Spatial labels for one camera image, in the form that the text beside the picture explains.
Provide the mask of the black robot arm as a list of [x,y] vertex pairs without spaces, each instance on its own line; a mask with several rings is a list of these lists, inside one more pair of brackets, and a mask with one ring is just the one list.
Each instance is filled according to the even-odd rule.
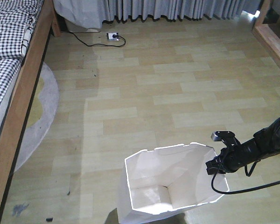
[[221,149],[220,155],[206,162],[207,174],[234,173],[244,167],[246,176],[251,176],[259,161],[280,154],[280,117],[244,143],[231,131],[215,131],[211,138],[223,142],[226,147]]

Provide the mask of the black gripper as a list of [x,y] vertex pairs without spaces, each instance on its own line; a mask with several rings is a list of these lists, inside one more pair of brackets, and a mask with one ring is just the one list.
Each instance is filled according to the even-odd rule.
[[226,174],[230,173],[231,169],[228,167],[229,149],[227,147],[221,149],[221,152],[218,156],[214,157],[212,160],[206,162],[206,172],[208,175],[214,174]]

